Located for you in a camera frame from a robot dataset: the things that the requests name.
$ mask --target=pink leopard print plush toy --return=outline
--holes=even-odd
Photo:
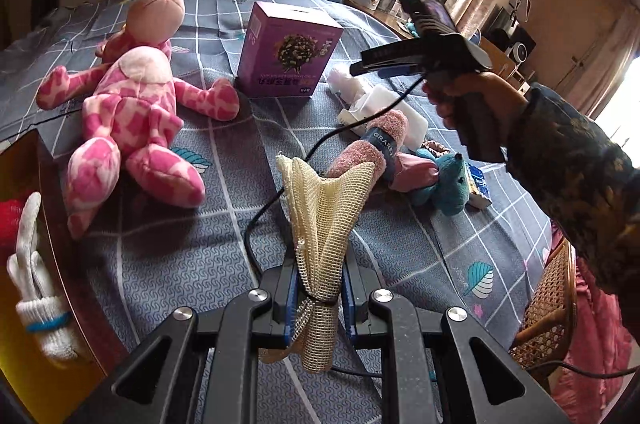
[[[169,150],[183,125],[176,115],[176,100],[222,121],[236,117],[239,100],[225,78],[201,90],[173,77],[168,37],[183,18],[183,0],[136,1],[126,27],[102,49],[102,65],[71,75],[57,67],[40,84],[36,101],[43,110],[94,92],[82,104],[86,142],[73,153],[66,171],[68,227],[75,239],[84,234],[111,195],[121,162],[140,187],[158,200],[184,208],[197,207],[204,200],[204,184],[196,168]]]

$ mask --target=teal plush toy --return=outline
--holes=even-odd
[[[469,184],[466,181],[465,161],[460,153],[447,153],[434,158],[428,150],[420,148],[418,157],[435,161],[440,172],[439,180],[433,186],[409,193],[411,204],[421,206],[431,199],[433,205],[446,216],[458,214],[469,200]]]

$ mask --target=window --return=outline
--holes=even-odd
[[[633,166],[640,166],[640,58],[633,60],[596,124],[629,155]]]

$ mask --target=hand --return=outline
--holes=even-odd
[[[451,98],[471,92],[482,94],[498,121],[500,142],[503,145],[507,143],[511,125],[527,105],[527,99],[503,78],[491,72],[462,74],[452,84],[445,86],[441,92],[432,90],[428,83],[425,83],[422,89],[429,97],[429,102],[436,105],[437,114],[449,130],[456,130],[454,103]]]

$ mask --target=bed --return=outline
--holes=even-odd
[[[174,74],[196,86],[233,79],[255,1],[320,8],[344,34],[328,68],[359,59],[360,51],[398,38],[368,15],[326,0],[184,0],[183,26],[172,38]],[[97,63],[95,48],[121,28],[130,0],[101,0],[60,8],[41,27],[0,52],[0,140],[15,141],[36,126],[61,171],[81,143],[82,98],[44,112],[34,96],[56,65],[81,70]],[[412,78],[371,83],[402,90]],[[429,121],[429,136],[461,151],[421,92],[409,103]],[[156,202],[126,174],[100,210],[76,253],[108,321],[131,350],[177,306],[198,311],[224,305],[253,286],[241,235],[248,221],[280,187],[278,152],[303,156],[336,126],[343,107],[324,82],[308,99],[241,96],[238,117],[209,120],[178,106],[184,128],[174,148],[193,154],[207,188],[194,211]],[[312,160],[318,170],[354,140],[329,140]],[[351,234],[358,262],[373,268],[389,289],[416,306],[442,311],[464,304],[505,348],[513,341],[542,274],[550,246],[548,218],[504,165],[472,162],[484,170],[493,204],[467,207],[447,218],[426,206],[412,208],[404,195],[378,185]],[[253,242],[265,268],[284,253],[283,211],[278,205],[258,225]],[[488,289],[477,289],[484,281]],[[379,371],[374,352],[356,353],[338,336],[334,364]],[[380,419],[379,385],[342,374],[309,375],[296,356],[261,364],[260,422],[372,423]]]

